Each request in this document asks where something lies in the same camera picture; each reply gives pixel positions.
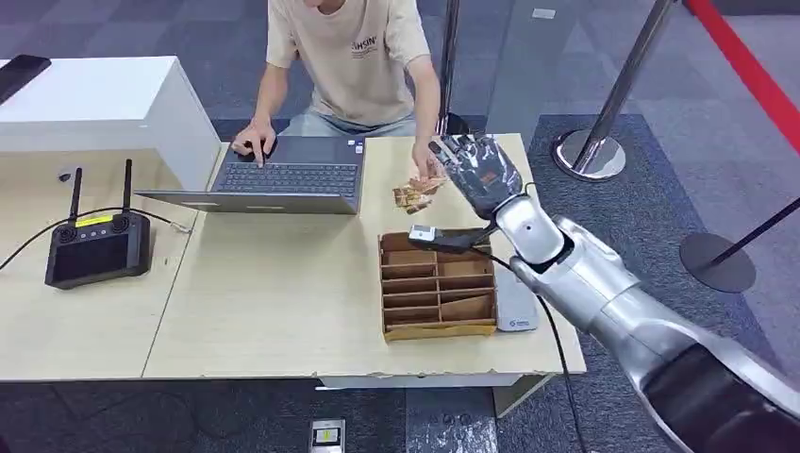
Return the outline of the person's right hand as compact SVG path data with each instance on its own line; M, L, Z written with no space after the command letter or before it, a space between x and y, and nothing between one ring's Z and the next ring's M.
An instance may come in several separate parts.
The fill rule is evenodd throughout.
M271 154L275 143L275 131L270 119L254 118L241 130L231 144L236 154L252 157L258 167L262 167Z

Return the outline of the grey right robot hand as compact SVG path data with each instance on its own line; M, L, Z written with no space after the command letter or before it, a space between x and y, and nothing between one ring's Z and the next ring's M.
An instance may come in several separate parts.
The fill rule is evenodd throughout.
M444 135L428 149L483 220L492 221L501 206L523 192L519 171L489 135Z

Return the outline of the person's left hand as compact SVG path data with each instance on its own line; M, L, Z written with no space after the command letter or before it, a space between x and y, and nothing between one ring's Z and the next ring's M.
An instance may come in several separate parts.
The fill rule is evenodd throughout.
M428 147L428 142L417 139L412 147L412 160L420 181L444 176L441 164Z

